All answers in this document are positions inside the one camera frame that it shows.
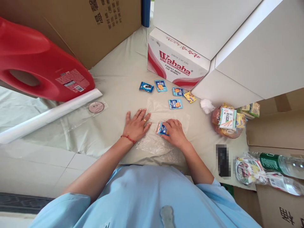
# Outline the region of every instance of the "red plastic jug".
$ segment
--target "red plastic jug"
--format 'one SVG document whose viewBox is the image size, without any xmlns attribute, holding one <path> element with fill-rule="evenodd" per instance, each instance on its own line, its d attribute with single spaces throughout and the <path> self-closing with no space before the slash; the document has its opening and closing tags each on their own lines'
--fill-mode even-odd
<svg viewBox="0 0 304 228">
<path fill-rule="evenodd" d="M 30 86 L 11 72 L 32 74 Z M 55 101 L 69 101 L 95 88 L 89 71 L 40 32 L 0 17 L 0 80 L 26 93 Z"/>
</svg>

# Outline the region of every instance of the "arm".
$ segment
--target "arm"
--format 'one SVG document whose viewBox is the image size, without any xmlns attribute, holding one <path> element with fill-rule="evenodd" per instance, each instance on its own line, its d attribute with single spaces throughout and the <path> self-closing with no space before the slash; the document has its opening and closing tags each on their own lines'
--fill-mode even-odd
<svg viewBox="0 0 304 228">
<path fill-rule="evenodd" d="M 194 184 L 212 184 L 214 180 L 212 173 L 187 140 L 181 123 L 178 120 L 170 119 L 163 125 L 167 128 L 170 136 L 162 135 L 162 138 L 182 151 Z"/>
<path fill-rule="evenodd" d="M 130 112 L 127 112 L 123 135 L 129 136 L 129 138 L 134 141 L 140 140 L 151 126 L 151 123 L 148 123 L 145 126 L 146 121 L 148 121 L 151 116 L 151 113 L 149 113 L 144 118 L 145 113 L 146 109 L 139 109 L 131 120 Z M 101 194 L 119 161 L 126 155 L 132 146 L 133 142 L 125 137 L 121 137 L 80 177 L 71 183 L 62 194 L 84 194 L 90 196 L 91 203 L 94 202 Z"/>
</svg>

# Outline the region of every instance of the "round sticker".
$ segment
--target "round sticker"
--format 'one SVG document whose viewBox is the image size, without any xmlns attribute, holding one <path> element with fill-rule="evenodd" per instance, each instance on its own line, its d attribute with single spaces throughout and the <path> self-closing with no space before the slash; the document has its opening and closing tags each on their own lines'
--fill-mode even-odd
<svg viewBox="0 0 304 228">
<path fill-rule="evenodd" d="M 93 102 L 89 105 L 89 111 L 93 113 L 99 113 L 104 109 L 104 104 L 101 102 Z"/>
</svg>

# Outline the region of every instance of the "wahaha box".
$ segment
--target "wahaha box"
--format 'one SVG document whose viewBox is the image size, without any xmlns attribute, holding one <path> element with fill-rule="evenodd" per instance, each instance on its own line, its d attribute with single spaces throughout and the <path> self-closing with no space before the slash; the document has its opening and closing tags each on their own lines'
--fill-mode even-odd
<svg viewBox="0 0 304 228">
<path fill-rule="evenodd" d="M 158 28 L 149 36 L 148 70 L 191 90 L 209 71 L 210 61 Z"/>
</svg>

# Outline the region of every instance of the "tile floor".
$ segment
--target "tile floor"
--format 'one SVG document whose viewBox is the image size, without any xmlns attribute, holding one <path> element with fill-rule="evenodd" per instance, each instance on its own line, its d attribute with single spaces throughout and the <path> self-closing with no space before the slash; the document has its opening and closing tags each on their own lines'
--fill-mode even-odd
<svg viewBox="0 0 304 228">
<path fill-rule="evenodd" d="M 21 140 L 0 146 L 0 192 L 56 198 L 96 161 Z"/>
</svg>

